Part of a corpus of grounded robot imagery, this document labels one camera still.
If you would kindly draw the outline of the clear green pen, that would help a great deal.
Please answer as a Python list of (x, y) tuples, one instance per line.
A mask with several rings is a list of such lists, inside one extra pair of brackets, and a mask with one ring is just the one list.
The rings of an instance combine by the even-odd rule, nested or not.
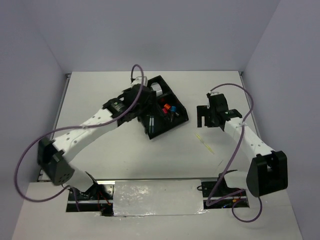
[(152, 127), (153, 127), (153, 117), (150, 115), (149, 116), (149, 124), (148, 124), (148, 132), (151, 133), (152, 132)]

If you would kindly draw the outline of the yellow pen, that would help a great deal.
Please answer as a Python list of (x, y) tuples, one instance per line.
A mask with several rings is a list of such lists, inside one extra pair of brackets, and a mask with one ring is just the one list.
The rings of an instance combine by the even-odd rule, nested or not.
[(212, 154), (215, 154), (214, 151), (212, 150), (212, 148), (201, 138), (200, 135), (198, 135), (197, 133), (195, 133), (195, 136), (199, 139), (199, 141), (200, 141)]

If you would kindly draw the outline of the clear blue pen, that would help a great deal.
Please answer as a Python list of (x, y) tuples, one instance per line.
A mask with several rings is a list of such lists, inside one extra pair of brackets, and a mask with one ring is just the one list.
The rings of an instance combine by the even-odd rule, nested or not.
[(153, 133), (155, 130), (155, 117), (152, 115), (152, 132)]

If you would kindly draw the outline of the blue capped black highlighter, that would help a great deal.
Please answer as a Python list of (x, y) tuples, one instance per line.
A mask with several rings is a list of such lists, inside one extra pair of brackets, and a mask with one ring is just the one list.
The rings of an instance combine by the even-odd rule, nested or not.
[(170, 122), (173, 123), (176, 116), (176, 107), (172, 106), (170, 108)]

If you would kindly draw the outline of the clear tape roll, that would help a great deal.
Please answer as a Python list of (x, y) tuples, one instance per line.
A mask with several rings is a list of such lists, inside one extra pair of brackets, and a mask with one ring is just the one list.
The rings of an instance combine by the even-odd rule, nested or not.
[(157, 83), (157, 82), (152, 83), (151, 86), (150, 86), (150, 88), (151, 88), (153, 91), (155, 91), (157, 97), (163, 94), (162, 87), (161, 87), (161, 85), (160, 85), (159, 83)]

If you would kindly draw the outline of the orange capped black marker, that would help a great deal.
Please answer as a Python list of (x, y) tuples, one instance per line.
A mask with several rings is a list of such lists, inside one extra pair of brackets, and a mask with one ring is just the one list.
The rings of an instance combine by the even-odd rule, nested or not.
[(169, 104), (171, 107), (175, 106), (176, 107), (175, 116), (176, 117), (180, 116), (180, 114), (178, 113), (178, 104), (175, 101), (173, 101), (171, 98), (161, 98), (159, 100), (159, 104), (160, 104), (161, 109), (164, 107), (165, 104)]

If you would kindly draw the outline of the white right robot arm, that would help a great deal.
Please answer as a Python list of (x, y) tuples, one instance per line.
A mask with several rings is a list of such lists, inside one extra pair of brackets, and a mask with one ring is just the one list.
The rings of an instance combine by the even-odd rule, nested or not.
[(287, 156), (265, 144), (245, 123), (236, 109), (229, 109), (222, 93), (208, 93), (208, 104), (197, 109), (197, 126), (221, 128), (234, 141), (241, 141), (242, 150), (250, 166), (247, 171), (230, 171), (217, 184), (218, 192), (230, 195), (234, 189), (248, 190), (254, 197), (261, 197), (288, 187)]

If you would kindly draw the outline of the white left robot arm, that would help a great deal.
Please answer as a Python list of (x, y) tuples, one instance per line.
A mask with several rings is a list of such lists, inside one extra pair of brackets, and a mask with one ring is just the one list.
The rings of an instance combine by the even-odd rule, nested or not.
[(43, 137), (39, 140), (37, 163), (53, 185), (70, 185), (88, 200), (97, 196), (94, 178), (71, 162), (99, 137), (140, 116), (152, 105), (156, 94), (147, 84), (146, 76), (137, 77), (132, 80), (130, 88), (106, 102), (77, 128), (54, 139)]

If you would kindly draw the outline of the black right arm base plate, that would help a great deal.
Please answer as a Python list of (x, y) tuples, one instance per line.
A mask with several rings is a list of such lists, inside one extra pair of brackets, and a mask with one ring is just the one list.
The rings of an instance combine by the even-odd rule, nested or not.
[[(216, 185), (217, 181), (202, 181), (201, 184), (197, 187), (197, 190), (202, 192), (202, 195), (204, 198), (208, 198), (211, 191), (213, 190), (214, 186)], [(238, 191), (239, 188), (230, 188), (227, 186), (226, 183), (222, 182), (215, 193), (212, 195), (212, 199), (214, 198), (220, 198), (223, 196), (226, 196), (228, 194), (234, 193)], [(246, 199), (247, 195), (246, 192), (237, 193), (235, 195), (232, 195), (231, 198), (233, 199)]]

